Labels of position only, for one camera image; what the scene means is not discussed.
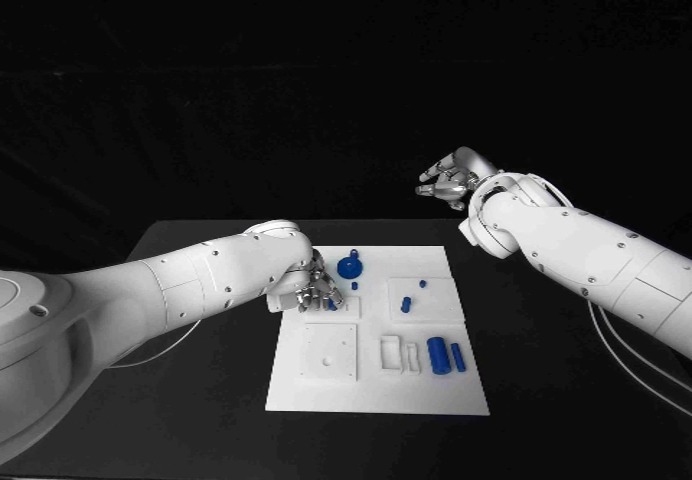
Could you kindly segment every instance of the blue tube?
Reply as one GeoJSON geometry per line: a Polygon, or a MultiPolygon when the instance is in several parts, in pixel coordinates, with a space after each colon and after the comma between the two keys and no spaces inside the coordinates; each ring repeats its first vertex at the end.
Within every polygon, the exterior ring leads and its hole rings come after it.
{"type": "Polygon", "coordinates": [[[408,313],[411,310],[411,297],[404,297],[404,302],[401,303],[401,311],[408,313]]]}
{"type": "Polygon", "coordinates": [[[466,363],[462,357],[462,349],[459,348],[459,343],[452,344],[452,354],[455,355],[455,363],[457,364],[457,370],[466,372],[466,363]]]}
{"type": "Polygon", "coordinates": [[[452,365],[443,337],[429,338],[429,353],[433,373],[436,375],[447,375],[452,372],[452,365]]]}

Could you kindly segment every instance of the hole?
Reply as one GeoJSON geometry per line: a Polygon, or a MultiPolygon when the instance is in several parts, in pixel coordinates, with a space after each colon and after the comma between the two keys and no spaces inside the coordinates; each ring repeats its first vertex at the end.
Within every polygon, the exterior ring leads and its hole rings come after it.
{"type": "Polygon", "coordinates": [[[48,308],[44,305],[32,305],[29,311],[38,316],[45,317],[48,315],[48,308]]]}

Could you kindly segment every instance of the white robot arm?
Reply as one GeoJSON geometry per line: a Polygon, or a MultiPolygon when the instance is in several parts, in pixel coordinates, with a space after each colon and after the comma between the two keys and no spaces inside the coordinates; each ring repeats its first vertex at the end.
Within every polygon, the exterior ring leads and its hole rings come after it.
{"type": "Polygon", "coordinates": [[[534,267],[692,358],[692,260],[574,208],[537,175],[507,173],[468,147],[436,163],[417,188],[456,210],[473,192],[460,230],[499,258],[518,250],[534,267]]]}
{"type": "Polygon", "coordinates": [[[90,272],[0,271],[0,464],[148,340],[264,294],[273,312],[344,304],[322,256],[283,220],[90,272]]]}

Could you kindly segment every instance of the cable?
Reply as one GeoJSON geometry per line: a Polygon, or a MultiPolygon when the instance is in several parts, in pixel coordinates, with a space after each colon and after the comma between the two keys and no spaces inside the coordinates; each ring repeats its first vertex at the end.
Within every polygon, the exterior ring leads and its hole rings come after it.
{"type": "Polygon", "coordinates": [[[199,322],[202,320],[198,320],[195,325],[191,327],[188,330],[186,334],[178,339],[176,343],[161,353],[158,353],[153,357],[148,358],[146,360],[142,360],[140,362],[135,363],[126,363],[123,365],[111,365],[109,368],[127,368],[127,367],[137,367],[139,365],[145,365],[145,363],[150,362],[152,360],[156,360],[166,352],[171,352],[173,350],[175,346],[185,340],[188,335],[192,333],[192,331],[198,328],[199,322]]]}
{"type": "Polygon", "coordinates": [[[616,337],[618,341],[623,344],[623,347],[630,351],[630,353],[652,367],[669,380],[672,380],[688,392],[692,393],[692,387],[678,380],[664,369],[661,369],[642,355],[641,353],[630,347],[628,342],[622,339],[620,335],[616,332],[616,329],[613,328],[613,325],[609,320],[609,316],[606,315],[606,311],[603,310],[603,307],[599,307],[599,310],[603,315],[603,321],[606,322],[606,325],[609,327],[610,333],[616,337]]]}
{"type": "Polygon", "coordinates": [[[618,360],[618,363],[620,366],[625,368],[625,371],[630,374],[632,378],[642,384],[642,386],[665,401],[668,402],[682,413],[685,413],[688,416],[692,417],[692,412],[681,407],[659,391],[638,377],[635,372],[628,368],[628,365],[625,364],[623,360],[618,356],[618,353],[613,350],[613,347],[610,346],[609,341],[606,340],[606,336],[603,335],[602,332],[602,327],[599,326],[599,322],[596,320],[596,314],[594,314],[594,308],[592,302],[587,300],[587,307],[589,307],[589,312],[592,313],[592,320],[594,321],[594,327],[596,331],[599,333],[599,336],[602,337],[603,344],[606,345],[606,348],[609,349],[610,354],[613,355],[613,358],[618,360]]]}

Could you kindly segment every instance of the table surface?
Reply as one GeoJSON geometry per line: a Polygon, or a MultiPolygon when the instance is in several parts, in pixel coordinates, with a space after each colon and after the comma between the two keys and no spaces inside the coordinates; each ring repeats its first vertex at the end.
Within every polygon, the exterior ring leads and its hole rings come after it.
{"type": "MultiPolygon", "coordinates": [[[[130,259],[234,235],[260,221],[159,222],[130,259]]],[[[299,224],[316,245],[445,245],[491,417],[267,412],[280,316],[259,299],[205,320],[156,361],[106,371],[0,475],[690,477],[692,419],[625,374],[584,300],[521,254],[499,260],[473,248],[459,220],[299,224]]],[[[130,359],[159,351],[184,331],[155,339],[130,359]]],[[[667,349],[642,335],[632,338],[667,369],[681,371],[667,349]]]]}

